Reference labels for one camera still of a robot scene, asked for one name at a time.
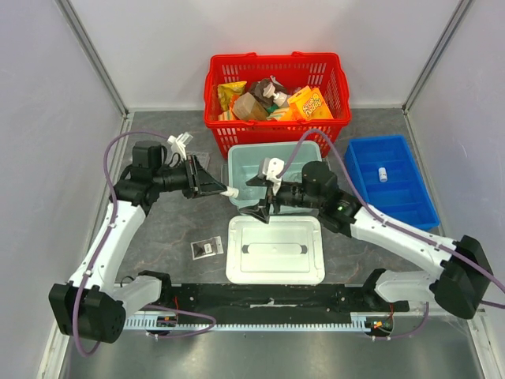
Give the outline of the white capped vial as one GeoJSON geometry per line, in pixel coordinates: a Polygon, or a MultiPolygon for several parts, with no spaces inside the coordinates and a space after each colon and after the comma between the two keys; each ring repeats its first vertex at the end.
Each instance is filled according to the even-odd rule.
{"type": "Polygon", "coordinates": [[[220,193],[225,197],[237,198],[239,195],[239,190],[234,187],[227,187],[226,190],[220,193]]]}
{"type": "Polygon", "coordinates": [[[386,171],[385,167],[380,167],[378,169],[378,175],[379,175],[380,182],[386,182],[387,181],[387,171],[386,171]]]}

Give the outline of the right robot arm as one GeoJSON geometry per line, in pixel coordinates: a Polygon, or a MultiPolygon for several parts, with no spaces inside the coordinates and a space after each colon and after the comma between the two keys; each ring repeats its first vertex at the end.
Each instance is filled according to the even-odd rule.
{"type": "Polygon", "coordinates": [[[325,163],[311,161],[301,169],[300,182],[280,178],[284,162],[265,159],[258,174],[246,184],[264,187],[256,205],[241,208],[243,215],[268,223],[283,206],[317,211],[329,231],[370,242],[418,267],[416,272],[375,270],[361,291],[363,305],[373,311],[386,304],[435,302],[461,319],[471,319],[483,302],[492,269],[481,244],[468,235],[459,240],[422,231],[380,212],[338,186],[325,163]]]}

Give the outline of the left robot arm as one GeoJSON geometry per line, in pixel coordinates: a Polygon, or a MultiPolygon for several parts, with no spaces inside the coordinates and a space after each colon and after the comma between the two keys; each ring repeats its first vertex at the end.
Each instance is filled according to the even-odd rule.
{"type": "Polygon", "coordinates": [[[238,195],[237,189],[212,177],[196,156],[188,155],[172,167],[166,155],[166,147],[156,141],[133,146],[133,161],[113,186],[90,250],[67,283],[50,289],[50,306],[62,334],[113,343],[135,312],[147,305],[165,310],[173,303],[166,273],[144,270],[132,283],[115,285],[126,250],[161,193],[180,192],[187,199],[238,195]]]}

